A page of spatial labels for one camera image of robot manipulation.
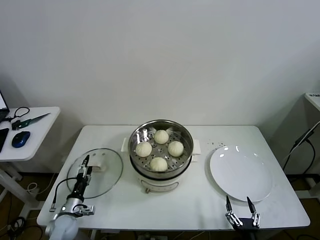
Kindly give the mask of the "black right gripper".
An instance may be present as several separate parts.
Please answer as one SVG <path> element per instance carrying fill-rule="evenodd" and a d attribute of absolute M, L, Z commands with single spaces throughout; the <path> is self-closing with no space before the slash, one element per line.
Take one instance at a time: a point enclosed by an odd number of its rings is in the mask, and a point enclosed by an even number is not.
<path fill-rule="evenodd" d="M 232 204 L 228 195 L 226 196 L 225 217 L 235 231 L 240 233 L 255 233 L 259 230 L 261 217 L 251 199 L 248 196 L 246 199 L 251 213 L 251 218 L 238 218 L 233 212 Z"/>

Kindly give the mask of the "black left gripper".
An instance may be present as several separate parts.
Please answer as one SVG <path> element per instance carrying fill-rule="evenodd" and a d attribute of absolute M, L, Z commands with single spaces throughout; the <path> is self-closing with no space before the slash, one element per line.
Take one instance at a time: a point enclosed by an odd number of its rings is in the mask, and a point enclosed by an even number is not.
<path fill-rule="evenodd" d="M 84 198 L 86 187 L 89 185 L 93 171 L 92 166 L 88 166 L 90 155 L 88 154 L 79 166 L 79 174 L 76 176 L 76 183 L 71 192 L 72 198 Z"/>

